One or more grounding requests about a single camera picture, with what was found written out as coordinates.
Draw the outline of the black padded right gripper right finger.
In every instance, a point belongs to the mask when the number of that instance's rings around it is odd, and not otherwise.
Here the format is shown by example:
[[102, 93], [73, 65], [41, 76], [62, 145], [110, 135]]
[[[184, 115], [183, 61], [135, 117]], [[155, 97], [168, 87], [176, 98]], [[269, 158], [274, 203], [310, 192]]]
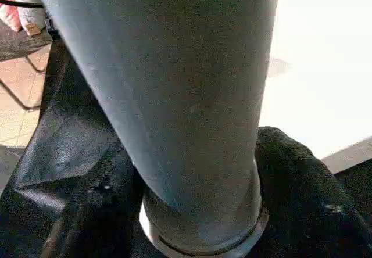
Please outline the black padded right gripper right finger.
[[270, 215], [255, 257], [371, 256], [371, 227], [307, 147], [260, 127], [255, 158]]

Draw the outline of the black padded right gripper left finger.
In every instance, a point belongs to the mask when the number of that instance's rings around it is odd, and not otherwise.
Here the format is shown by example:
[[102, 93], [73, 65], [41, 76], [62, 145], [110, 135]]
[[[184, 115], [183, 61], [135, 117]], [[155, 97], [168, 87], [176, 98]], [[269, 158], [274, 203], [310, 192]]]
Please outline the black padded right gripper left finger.
[[115, 142], [74, 188], [41, 257], [130, 257], [144, 183]]

